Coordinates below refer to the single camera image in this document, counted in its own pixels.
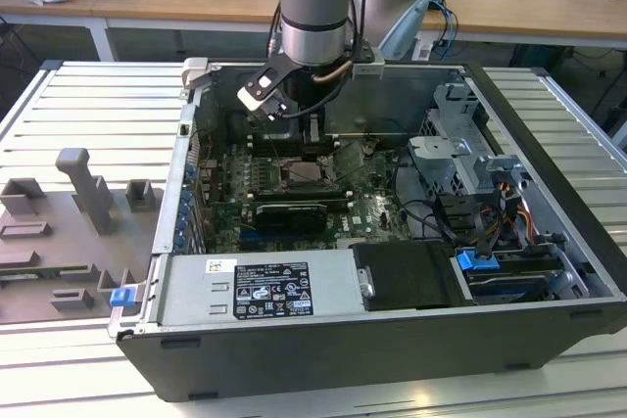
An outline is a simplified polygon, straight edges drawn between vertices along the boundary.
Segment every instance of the sticker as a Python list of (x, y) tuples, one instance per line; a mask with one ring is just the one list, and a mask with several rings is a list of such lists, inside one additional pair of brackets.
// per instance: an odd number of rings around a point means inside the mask
[(208, 259), (205, 266), (206, 273), (232, 273), (237, 265), (236, 258), (215, 258)]
[(314, 315), (306, 263), (233, 265), (238, 320)]

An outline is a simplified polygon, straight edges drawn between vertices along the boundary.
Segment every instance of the table leg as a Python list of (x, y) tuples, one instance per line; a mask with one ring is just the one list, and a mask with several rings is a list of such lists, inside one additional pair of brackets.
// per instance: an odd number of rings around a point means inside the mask
[(180, 29), (175, 29), (172, 31), (174, 34), (174, 48), (177, 53), (183, 54), (185, 49), (185, 41), (183, 40), (183, 32)]
[(118, 51), (111, 38), (111, 30), (107, 28), (107, 22), (103, 19), (93, 19), (87, 27), (91, 31), (91, 38), (98, 52), (98, 59), (103, 62), (112, 62), (118, 60)]

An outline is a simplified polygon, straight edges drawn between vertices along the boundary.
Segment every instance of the motherboard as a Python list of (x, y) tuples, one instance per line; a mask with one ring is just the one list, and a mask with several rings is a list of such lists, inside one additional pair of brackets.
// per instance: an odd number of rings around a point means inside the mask
[(373, 138), (342, 139), (330, 154), (307, 160), (276, 152), (257, 157), (249, 146), (216, 148), (202, 185), (208, 252), (409, 240), (391, 191), (396, 152), (378, 147)]

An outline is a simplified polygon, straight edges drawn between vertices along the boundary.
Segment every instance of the circuit board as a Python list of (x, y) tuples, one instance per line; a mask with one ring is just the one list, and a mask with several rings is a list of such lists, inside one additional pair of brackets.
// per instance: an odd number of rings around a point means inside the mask
[[(204, 185), (209, 253), (333, 250), (410, 239), (390, 189), (395, 153), (375, 147), (363, 139), (342, 140), (335, 152), (315, 162), (256, 158), (244, 146), (221, 149)], [(294, 201), (292, 191), (312, 191), (315, 198)], [(253, 214), (268, 200), (323, 205), (329, 209), (326, 226), (306, 235), (260, 234)]]

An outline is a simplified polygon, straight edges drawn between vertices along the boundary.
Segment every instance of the barcode sticker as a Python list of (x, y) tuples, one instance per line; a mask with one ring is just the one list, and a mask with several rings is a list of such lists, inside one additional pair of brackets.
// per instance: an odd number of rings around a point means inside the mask
[(206, 273), (234, 273), (237, 258), (208, 259), (205, 266)]

